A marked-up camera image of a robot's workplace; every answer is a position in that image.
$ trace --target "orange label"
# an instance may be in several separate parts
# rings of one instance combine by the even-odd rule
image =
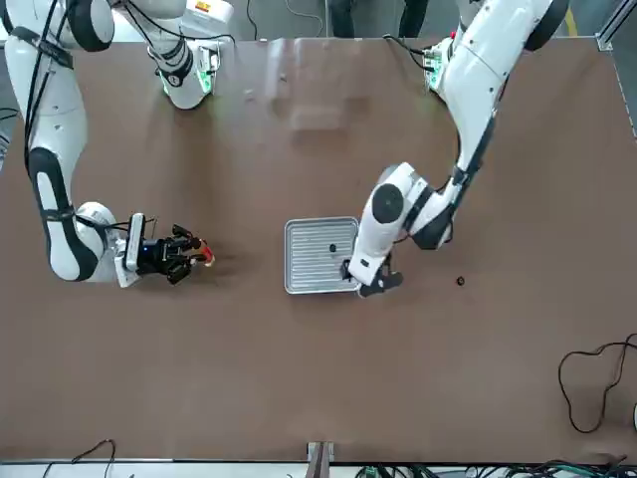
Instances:
[[[195,8],[197,10],[201,10],[202,12],[210,12],[210,4],[206,3],[206,2],[197,2],[197,4],[195,5]]]

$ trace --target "metal bracket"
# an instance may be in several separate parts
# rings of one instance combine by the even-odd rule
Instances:
[[[306,478],[329,478],[329,463],[334,461],[334,444],[331,442],[308,443],[308,473]]]
[[[595,34],[595,40],[597,40],[597,48],[599,49],[600,52],[612,52],[613,51],[613,44],[612,42],[604,42],[601,39],[601,36],[596,33]]]
[[[636,7],[637,0],[622,0],[619,2],[619,5],[610,15],[608,21],[601,27],[599,33],[595,34],[600,52],[613,51],[613,46],[610,41]]]

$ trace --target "brown table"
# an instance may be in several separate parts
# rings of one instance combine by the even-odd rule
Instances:
[[[403,51],[240,44],[194,112],[169,103],[140,45],[77,70],[76,204],[157,215],[160,234],[176,221],[218,264],[175,288],[58,280],[16,140],[0,177],[0,456],[111,437],[126,457],[297,460],[329,440],[339,460],[637,462],[635,358],[592,435],[571,429],[556,380],[566,352],[636,329],[636,147],[593,40],[523,58],[454,242],[397,247],[405,284],[366,301],[288,296],[284,224],[357,216],[391,163],[437,183],[450,170],[453,123]],[[582,426],[611,365],[565,369]]]

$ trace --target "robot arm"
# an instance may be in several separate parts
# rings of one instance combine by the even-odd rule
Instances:
[[[456,36],[460,40],[445,39],[425,51],[424,57],[430,67],[425,72],[427,86],[447,104],[456,124],[459,156],[440,189],[407,163],[381,176],[363,210],[352,258],[344,265],[343,275],[361,283],[363,297],[402,282],[396,273],[383,271],[402,230],[425,250],[438,249],[451,240],[454,217],[482,165],[511,71],[525,46],[536,49],[550,39],[568,7],[567,0],[458,3],[459,30],[467,19],[471,24]]]
[[[66,281],[119,279],[125,287],[144,273],[162,273],[176,282],[172,279],[185,277],[194,263],[211,264],[205,242],[181,228],[174,237],[148,243],[142,225],[133,227],[137,215],[122,228],[104,206],[88,202],[76,210],[71,201],[87,118],[68,50],[96,52],[109,46],[114,24],[107,0],[6,0],[5,8],[7,67],[25,119],[25,165],[52,270]],[[144,246],[154,253],[140,253]],[[135,264],[126,263],[130,257]]]
[[[232,6],[221,0],[207,0],[194,8],[203,8],[199,4],[208,10],[193,13],[187,8],[187,0],[119,0],[114,6],[148,45],[148,55],[157,65],[165,92],[181,110],[197,107],[212,92],[212,74],[220,55],[216,44],[191,47],[186,38],[230,38],[225,28],[218,34],[215,27],[225,27]]]

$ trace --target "metal tray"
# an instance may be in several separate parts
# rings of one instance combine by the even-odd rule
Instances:
[[[285,285],[289,294],[354,292],[355,280],[340,275],[353,253],[358,221],[353,217],[295,219],[286,224]]]

